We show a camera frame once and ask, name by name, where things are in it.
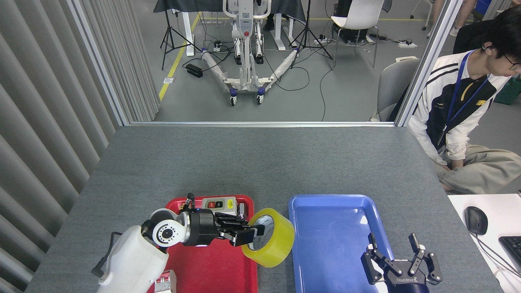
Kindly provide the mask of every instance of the gray chair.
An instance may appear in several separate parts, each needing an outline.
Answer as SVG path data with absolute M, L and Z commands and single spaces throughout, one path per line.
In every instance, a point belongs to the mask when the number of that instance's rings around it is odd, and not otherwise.
M 410 84 L 420 59 L 406 59 L 387 66 L 380 75 L 376 111 L 370 121 L 387 121 Z
M 423 26 L 421 28 L 421 30 L 424 31 L 427 29 L 427 26 L 429 25 L 429 18 L 430 18 L 430 13 L 432 12 L 432 5 L 434 4 L 434 0 L 418 0 L 418 3 L 416 3 L 416 6 L 414 6 L 413 11 L 411 12 L 411 19 L 414 18 L 414 12 L 416 11 L 416 9 L 418 8 L 418 5 L 420 5 L 421 2 L 425 2 L 429 5 L 429 13 L 427 14 L 427 20 L 425 21 L 425 26 Z

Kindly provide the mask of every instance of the red tray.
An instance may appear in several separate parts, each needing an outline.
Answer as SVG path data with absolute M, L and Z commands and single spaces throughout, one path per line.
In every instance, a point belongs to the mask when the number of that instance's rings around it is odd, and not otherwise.
M 232 195 L 237 204 L 246 205 L 246 219 L 253 212 L 251 198 Z M 203 198 L 196 197 L 195 207 L 201 208 Z M 179 213 L 186 198 L 171 200 L 166 208 Z M 169 258 L 165 270 L 173 270 L 177 277 L 177 293 L 257 293 L 257 264 L 244 256 L 240 247 L 228 240 L 214 239 L 206 247 L 184 246 L 179 243 L 167 249 Z M 152 286 L 147 293 L 154 293 Z

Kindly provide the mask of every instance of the blue lanyard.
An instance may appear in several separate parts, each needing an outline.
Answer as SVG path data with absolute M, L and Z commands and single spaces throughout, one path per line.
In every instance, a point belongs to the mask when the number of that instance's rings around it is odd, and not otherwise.
M 467 59 L 468 59 L 468 56 L 472 53 L 472 52 L 468 52 L 465 57 L 463 57 L 463 60 L 461 61 L 461 65 L 460 65 L 460 69 L 457 73 L 457 80 L 456 80 L 456 86 L 454 88 L 454 92 L 452 93 L 452 100 L 451 100 L 451 105 L 449 106 L 449 112 L 447 113 L 447 120 L 446 120 L 446 123 L 445 123 L 445 127 L 447 127 L 447 125 L 449 125 L 449 123 L 454 120 L 454 118 L 456 118 L 458 116 L 458 114 L 463 110 L 463 108 L 465 108 L 468 103 L 470 103 L 470 101 L 472 101 L 472 99 L 474 98 L 474 96 L 479 92 L 479 90 L 481 90 L 481 88 L 485 85 L 485 83 L 487 83 L 487 80 L 488 80 L 488 76 L 487 78 L 485 79 L 485 81 L 479 86 L 479 88 L 474 92 L 474 94 L 472 94 L 472 96 L 470 97 L 470 99 L 468 99 L 468 101 L 460 108 L 460 110 L 454 115 L 452 116 L 452 108 L 454 106 L 454 103 L 456 102 L 457 100 L 457 93 L 460 89 L 460 85 L 461 85 L 461 77 L 463 75 L 463 70 L 465 69 L 465 64 L 467 63 Z

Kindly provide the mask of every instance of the tripod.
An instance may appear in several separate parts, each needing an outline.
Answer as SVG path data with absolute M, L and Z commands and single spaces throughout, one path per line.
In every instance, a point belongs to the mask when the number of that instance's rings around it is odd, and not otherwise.
M 300 39 L 300 43 L 299 43 L 298 52 L 301 52 L 301 50 L 304 49 L 304 48 L 322 48 L 322 50 L 324 50 L 324 52 L 326 52 L 326 54 L 329 56 L 329 58 L 333 59 L 333 57 L 331 57 L 329 52 L 327 52 L 326 47 L 324 47 L 322 45 L 322 42 L 319 41 L 317 36 L 315 36 L 313 31 L 311 31 L 311 29 L 309 28 L 309 10 L 310 9 L 311 9 L 311 0 L 308 0 L 307 1 L 306 25 L 304 26 L 304 29 L 295 37 L 293 42 L 295 42 L 302 35 L 302 38 Z M 308 36 L 307 36 L 308 33 L 310 33 L 315 38 L 315 41 L 317 41 L 319 46 L 308 46 L 306 44 L 307 43 L 307 38 L 308 38 Z
M 166 54 L 172 52 L 173 50 L 175 49 L 179 49 L 179 48 L 183 48 L 183 47 L 186 47 L 186 46 L 193 46 L 195 49 L 197 49 L 199 52 L 202 52 L 201 49 L 199 49 L 198 47 L 196 47 L 192 42 L 190 42 L 189 40 L 187 40 L 184 35 L 180 34 L 178 31 L 176 31 L 175 29 L 173 29 L 173 27 L 170 25 L 170 19 L 168 19 L 168 11 L 169 9 L 166 9 L 165 10 L 165 15 L 166 15 L 166 23 L 168 25 L 167 29 L 166 29 L 166 32 L 165 32 L 165 36 L 163 37 L 163 41 L 161 42 L 161 46 L 159 46 L 159 48 L 162 48 L 163 47 L 163 44 L 165 45 L 165 52 L 163 54 L 163 65 L 161 66 L 161 70 L 163 70 L 165 68 L 165 57 L 166 57 Z M 180 35 L 187 43 L 185 45 L 182 45 L 182 46 L 178 46 L 178 47 L 175 47 L 173 45 L 173 36 L 172 36 L 172 31 L 178 35 Z

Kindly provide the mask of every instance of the gray curtain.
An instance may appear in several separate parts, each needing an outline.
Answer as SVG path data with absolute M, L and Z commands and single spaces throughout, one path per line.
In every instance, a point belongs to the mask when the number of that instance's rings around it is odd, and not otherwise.
M 1 293 L 25 290 L 118 125 L 157 113 L 127 5 L 0 0 Z
M 152 121 L 159 96 L 152 84 L 141 32 L 132 4 L 121 0 L 69 0 L 80 16 L 79 26 L 90 28 L 87 42 L 98 49 L 96 61 L 105 66 L 120 111 L 130 121 Z

